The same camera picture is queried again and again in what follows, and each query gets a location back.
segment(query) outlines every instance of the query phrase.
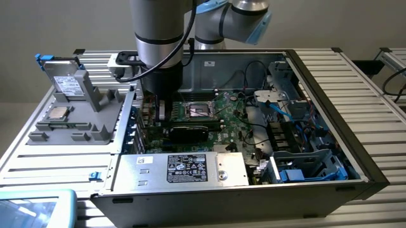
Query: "blue latch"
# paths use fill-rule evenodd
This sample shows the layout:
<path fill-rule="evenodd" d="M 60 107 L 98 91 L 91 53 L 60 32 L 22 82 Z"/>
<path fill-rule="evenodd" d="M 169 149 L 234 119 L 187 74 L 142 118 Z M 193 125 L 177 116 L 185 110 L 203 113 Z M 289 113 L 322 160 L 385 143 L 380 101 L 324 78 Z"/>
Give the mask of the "blue latch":
<path fill-rule="evenodd" d="M 338 181 L 349 179 L 349 174 L 348 174 L 348 171 L 345 170 L 344 167 L 338 168 L 338 171 L 337 171 L 336 175 L 337 175 L 336 180 L 338 180 Z"/>
<path fill-rule="evenodd" d="M 279 175 L 283 182 L 305 181 L 302 170 L 282 170 L 279 172 Z"/>
<path fill-rule="evenodd" d="M 43 60 L 43 61 L 50 61 L 50 60 L 52 60 L 55 57 L 54 57 L 54 55 L 44 55 L 42 58 L 40 58 L 40 60 Z"/>
<path fill-rule="evenodd" d="M 88 180 L 90 181 L 102 181 L 102 173 L 100 172 L 92 172 L 88 175 Z"/>
<path fill-rule="evenodd" d="M 36 54 L 36 62 L 39 64 L 39 68 L 42 69 L 42 71 L 46 71 L 43 64 L 40 63 L 40 54 Z"/>

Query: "power supply label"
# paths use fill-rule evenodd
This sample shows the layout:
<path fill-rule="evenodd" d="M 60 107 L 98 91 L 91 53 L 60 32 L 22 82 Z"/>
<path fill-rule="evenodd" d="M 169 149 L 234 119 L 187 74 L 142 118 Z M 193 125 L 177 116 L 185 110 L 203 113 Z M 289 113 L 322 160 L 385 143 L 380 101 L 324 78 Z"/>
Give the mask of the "power supply label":
<path fill-rule="evenodd" d="M 166 180 L 170 183 L 209 181 L 206 154 L 169 155 Z"/>

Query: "blue plastic bracket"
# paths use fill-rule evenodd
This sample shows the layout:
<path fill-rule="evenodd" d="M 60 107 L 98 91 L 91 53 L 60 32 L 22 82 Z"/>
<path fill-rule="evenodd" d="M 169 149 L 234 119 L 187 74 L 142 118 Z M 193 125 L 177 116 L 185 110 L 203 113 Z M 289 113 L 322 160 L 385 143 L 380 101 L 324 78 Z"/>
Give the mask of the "blue plastic bracket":
<path fill-rule="evenodd" d="M 281 180 L 289 182 L 311 182 L 311 181 L 344 181 L 349 179 L 349 174 L 344 167 L 340 167 L 337 172 L 329 173 L 324 177 L 305 178 L 302 170 L 282 170 L 279 172 Z"/>
<path fill-rule="evenodd" d="M 54 55 L 44 55 L 44 56 L 40 58 L 40 60 L 43 60 L 43 61 L 50 61 L 50 60 L 52 60 L 54 58 L 55 58 Z"/>
<path fill-rule="evenodd" d="M 269 11 L 266 13 L 266 15 L 263 16 L 257 28 L 254 29 L 249 39 L 246 40 L 246 43 L 247 44 L 253 44 L 253 45 L 257 45 L 262 36 L 265 35 L 266 33 L 266 29 L 267 29 L 267 26 L 269 26 L 269 23 L 271 21 L 271 17 L 273 17 L 273 14 L 271 12 Z"/>
<path fill-rule="evenodd" d="M 227 2 L 229 0 L 210 0 L 205 2 L 198 6 L 197 14 L 206 13 L 215 10 L 217 8 L 221 8 Z"/>
<path fill-rule="evenodd" d="M 102 181 L 102 173 L 100 172 L 92 172 L 88 175 L 88 180 L 90 181 Z"/>
<path fill-rule="evenodd" d="M 36 57 L 36 62 L 38 62 L 39 68 L 42 69 L 42 71 L 46 71 L 44 66 L 40 63 L 40 58 L 42 58 L 40 53 L 38 53 L 35 57 Z"/>

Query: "warning label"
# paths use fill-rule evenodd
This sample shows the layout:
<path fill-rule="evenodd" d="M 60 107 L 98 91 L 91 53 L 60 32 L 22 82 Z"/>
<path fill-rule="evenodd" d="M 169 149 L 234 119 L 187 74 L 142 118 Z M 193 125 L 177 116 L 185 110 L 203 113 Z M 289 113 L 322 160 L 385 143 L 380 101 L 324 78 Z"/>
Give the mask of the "warning label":
<path fill-rule="evenodd" d="M 83 91 L 75 77 L 54 77 L 66 96 L 83 96 Z"/>
<path fill-rule="evenodd" d="M 207 178 L 206 154 L 169 155 L 167 182 L 202 182 Z"/>

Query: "cpu socket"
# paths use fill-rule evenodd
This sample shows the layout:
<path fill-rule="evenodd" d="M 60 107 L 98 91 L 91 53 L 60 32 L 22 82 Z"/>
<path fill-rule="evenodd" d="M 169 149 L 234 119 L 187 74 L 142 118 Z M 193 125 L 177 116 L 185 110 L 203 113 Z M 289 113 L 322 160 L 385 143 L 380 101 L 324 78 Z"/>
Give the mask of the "cpu socket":
<path fill-rule="evenodd" d="M 214 108 L 211 103 L 189 103 L 186 115 L 195 117 L 214 117 Z"/>

